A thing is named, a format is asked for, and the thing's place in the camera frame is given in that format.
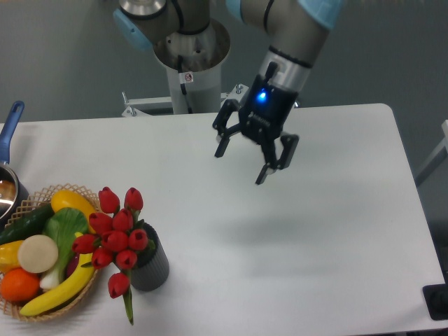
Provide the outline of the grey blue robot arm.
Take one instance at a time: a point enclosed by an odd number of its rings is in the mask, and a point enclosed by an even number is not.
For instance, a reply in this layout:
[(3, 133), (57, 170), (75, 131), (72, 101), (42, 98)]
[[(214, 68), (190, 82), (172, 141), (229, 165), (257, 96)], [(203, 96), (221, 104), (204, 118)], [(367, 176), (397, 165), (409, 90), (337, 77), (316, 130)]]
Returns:
[(259, 145), (264, 166), (257, 184), (291, 163), (299, 137), (283, 126), (326, 39), (341, 1), (228, 1), (244, 24), (271, 38), (249, 91), (221, 97), (221, 65), (230, 51), (227, 29), (208, 1), (121, 1), (113, 19), (127, 42), (151, 50), (165, 67), (176, 114), (215, 113), (216, 157), (234, 134)]

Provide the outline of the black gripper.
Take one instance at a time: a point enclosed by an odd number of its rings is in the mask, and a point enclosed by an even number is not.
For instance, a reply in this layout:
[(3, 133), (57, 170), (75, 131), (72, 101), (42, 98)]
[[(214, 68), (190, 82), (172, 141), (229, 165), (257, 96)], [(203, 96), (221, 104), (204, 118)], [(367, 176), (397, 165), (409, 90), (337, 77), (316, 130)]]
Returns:
[[(269, 174), (288, 168), (300, 137), (283, 132), (283, 127), (297, 97), (297, 92), (276, 87), (258, 74), (242, 107), (235, 99), (227, 99), (221, 106), (212, 124), (218, 135), (214, 156), (223, 157), (230, 137), (241, 132), (261, 146), (264, 155), (265, 164), (255, 181), (256, 185), (263, 184)], [(241, 125), (237, 123), (227, 127), (230, 116), (238, 111)], [(277, 157), (275, 146), (275, 139), (278, 138), (283, 146), (280, 157)]]

